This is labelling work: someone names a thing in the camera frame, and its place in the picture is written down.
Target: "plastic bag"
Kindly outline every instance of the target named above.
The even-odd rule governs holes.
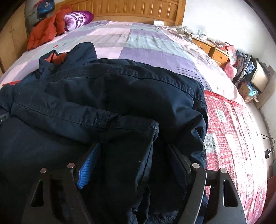
[[[227,77],[229,79],[233,79],[235,75],[237,74],[237,69],[234,68],[230,63],[227,63],[225,67],[223,68],[223,71],[226,73]]]

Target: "metal rivet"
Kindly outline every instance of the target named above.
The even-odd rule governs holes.
[[[67,167],[68,167],[69,169],[74,168],[74,166],[75,166],[75,164],[74,164],[73,162],[67,164]]]
[[[197,164],[197,163],[193,163],[193,164],[192,164],[192,167],[195,168],[195,169],[198,169],[200,166],[199,166],[199,164]]]
[[[40,172],[43,174],[43,173],[46,173],[47,169],[44,167],[40,170]]]
[[[222,172],[223,174],[225,174],[225,173],[227,173],[227,170],[226,170],[225,168],[221,168],[221,172]]]

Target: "red bag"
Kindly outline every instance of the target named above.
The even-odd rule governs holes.
[[[225,49],[228,51],[229,55],[229,61],[232,66],[236,65],[238,63],[238,58],[236,55],[236,50],[233,45],[230,45],[229,43],[225,42]]]
[[[237,69],[234,68],[230,63],[227,63],[223,68],[223,71],[226,73],[229,79],[233,80],[235,75],[237,74]]]

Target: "black plastic bracket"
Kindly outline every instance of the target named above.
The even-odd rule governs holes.
[[[80,168],[95,147],[69,168],[40,173],[27,197],[22,224],[94,224],[76,183]],[[169,145],[167,152],[177,182],[188,186],[174,224],[196,222],[208,185],[211,191],[203,223],[246,224],[242,203],[226,169],[212,171],[192,164],[175,146]]]

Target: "bed sheet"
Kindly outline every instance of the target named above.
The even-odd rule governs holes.
[[[176,29],[142,23],[97,21],[55,37],[25,52],[0,78],[0,85],[22,80],[38,68],[39,57],[55,49],[68,52],[78,43],[92,42],[98,58],[132,59],[189,76],[206,90],[244,104],[224,71]]]
[[[92,42],[98,58],[120,58],[162,67],[199,81],[205,88],[209,126],[204,141],[209,169],[225,167],[238,189],[248,224],[261,215],[266,197],[266,165],[261,138],[237,88],[224,71],[176,29],[129,22],[96,21],[25,52],[0,78],[22,80],[38,68],[40,56],[69,52]]]

